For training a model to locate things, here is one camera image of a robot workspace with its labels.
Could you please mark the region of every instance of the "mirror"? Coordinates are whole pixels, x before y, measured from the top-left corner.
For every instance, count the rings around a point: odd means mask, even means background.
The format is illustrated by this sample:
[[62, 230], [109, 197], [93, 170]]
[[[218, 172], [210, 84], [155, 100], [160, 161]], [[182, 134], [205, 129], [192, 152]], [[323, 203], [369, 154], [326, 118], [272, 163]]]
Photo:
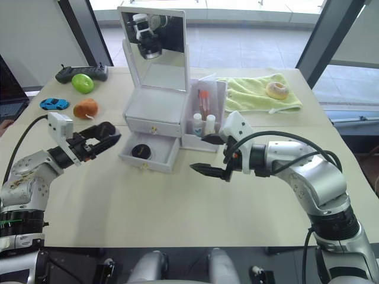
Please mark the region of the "mirror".
[[184, 18], [121, 14], [141, 85], [185, 91]]

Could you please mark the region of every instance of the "beige tabletop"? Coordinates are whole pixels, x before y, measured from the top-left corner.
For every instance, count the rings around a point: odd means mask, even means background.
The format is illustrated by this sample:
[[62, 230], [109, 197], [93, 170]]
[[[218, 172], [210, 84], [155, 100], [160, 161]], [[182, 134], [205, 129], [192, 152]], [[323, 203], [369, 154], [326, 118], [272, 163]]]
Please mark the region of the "beige tabletop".
[[[330, 125], [329, 119], [313, 95], [307, 82], [298, 69], [191, 69], [191, 78], [201, 78], [215, 73], [218, 77], [259, 77], [282, 73], [293, 92], [303, 103], [303, 108], [295, 114], [268, 114], [252, 112], [244, 114], [252, 126], [323, 126]], [[91, 125], [102, 121], [110, 121], [116, 125], [126, 125], [122, 112], [134, 89], [128, 68], [111, 67], [106, 82], [95, 81], [95, 89], [87, 95], [77, 92], [70, 83], [61, 84], [52, 79], [31, 102], [17, 124], [29, 124], [30, 121], [46, 113], [39, 103], [46, 98], [67, 99], [70, 107], [61, 113], [72, 115], [73, 106], [85, 98], [92, 98], [99, 103], [100, 111], [94, 122], [74, 119], [75, 124]]]
[[[76, 125], [75, 130], [83, 129]], [[230, 183], [190, 169], [196, 162], [223, 166], [217, 154], [180, 150], [171, 174], [124, 164], [120, 141], [95, 160], [71, 166], [51, 185], [44, 228], [47, 246], [188, 247], [302, 246], [310, 226], [292, 189], [277, 177], [234, 173]], [[13, 125], [0, 139], [3, 175], [15, 140], [25, 127]], [[379, 242], [379, 201], [354, 156], [332, 127], [258, 127], [302, 135], [341, 159], [348, 192], [370, 242]], [[257, 143], [280, 137], [261, 137]], [[45, 121], [22, 144], [17, 159], [54, 147]]]

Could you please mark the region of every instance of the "blue toy car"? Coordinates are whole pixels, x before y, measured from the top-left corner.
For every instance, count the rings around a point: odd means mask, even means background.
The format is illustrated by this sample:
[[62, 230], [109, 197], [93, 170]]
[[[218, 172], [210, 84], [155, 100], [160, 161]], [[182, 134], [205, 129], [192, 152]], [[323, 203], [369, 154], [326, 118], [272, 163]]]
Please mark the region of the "blue toy car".
[[44, 99], [43, 101], [40, 102], [40, 107], [47, 111], [48, 109], [58, 109], [58, 110], [63, 110], [69, 106], [69, 102], [66, 101], [65, 99]]

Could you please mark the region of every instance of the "laptop keyboard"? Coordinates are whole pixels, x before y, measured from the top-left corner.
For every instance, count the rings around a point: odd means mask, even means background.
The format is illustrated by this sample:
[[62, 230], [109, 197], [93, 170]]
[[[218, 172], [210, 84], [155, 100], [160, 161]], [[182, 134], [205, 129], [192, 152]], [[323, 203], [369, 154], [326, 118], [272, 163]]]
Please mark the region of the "laptop keyboard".
[[16, 115], [22, 105], [23, 102], [19, 102], [16, 104], [0, 105], [0, 115], [2, 117], [10, 117], [12, 115]]

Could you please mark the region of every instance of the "black remote controller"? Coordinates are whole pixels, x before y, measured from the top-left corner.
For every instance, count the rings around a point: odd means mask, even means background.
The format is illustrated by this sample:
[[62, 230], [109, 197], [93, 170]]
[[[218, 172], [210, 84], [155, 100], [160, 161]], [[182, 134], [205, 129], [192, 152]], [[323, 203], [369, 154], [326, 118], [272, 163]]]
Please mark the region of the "black remote controller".
[[86, 74], [93, 80], [106, 81], [108, 79], [108, 67], [101, 64], [92, 67], [70, 67], [62, 64], [62, 70], [55, 75], [59, 83], [65, 84], [71, 81], [76, 74]]

